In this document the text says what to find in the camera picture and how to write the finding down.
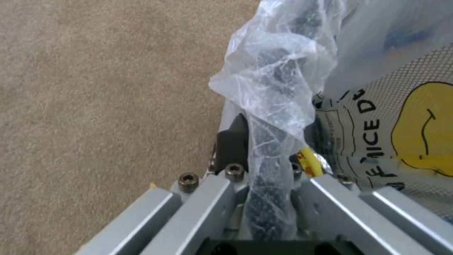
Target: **yellow cartoon face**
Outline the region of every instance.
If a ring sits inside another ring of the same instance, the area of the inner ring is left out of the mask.
[[[407,97],[392,132],[406,165],[453,177],[453,85],[425,83]]]

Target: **silver metal bar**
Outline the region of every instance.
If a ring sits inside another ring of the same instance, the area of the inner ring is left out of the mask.
[[[230,181],[209,175],[141,254],[195,254],[207,237],[221,237],[234,207]]]
[[[138,254],[180,206],[179,195],[148,190],[76,254]]]
[[[360,195],[368,205],[436,254],[453,254],[453,226],[393,188]]]
[[[365,254],[431,254],[330,175],[303,182],[292,201],[299,227],[321,240],[350,240]]]

